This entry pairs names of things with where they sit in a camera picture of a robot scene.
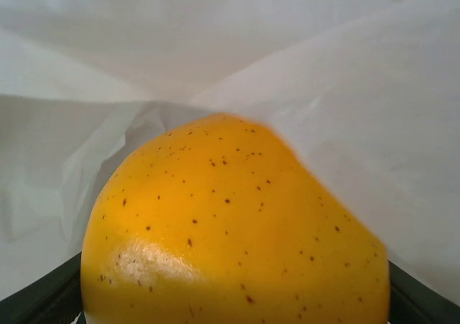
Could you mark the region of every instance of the white tissue paper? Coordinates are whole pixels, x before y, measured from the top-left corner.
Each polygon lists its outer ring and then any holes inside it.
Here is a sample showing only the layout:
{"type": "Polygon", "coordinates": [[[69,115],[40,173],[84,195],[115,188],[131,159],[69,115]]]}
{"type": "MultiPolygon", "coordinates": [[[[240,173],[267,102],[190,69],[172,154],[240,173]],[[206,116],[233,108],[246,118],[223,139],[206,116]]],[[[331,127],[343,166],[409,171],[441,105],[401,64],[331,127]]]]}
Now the white tissue paper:
{"type": "Polygon", "coordinates": [[[81,250],[134,148],[230,111],[460,304],[460,0],[0,0],[0,55],[0,299],[81,250]]]}

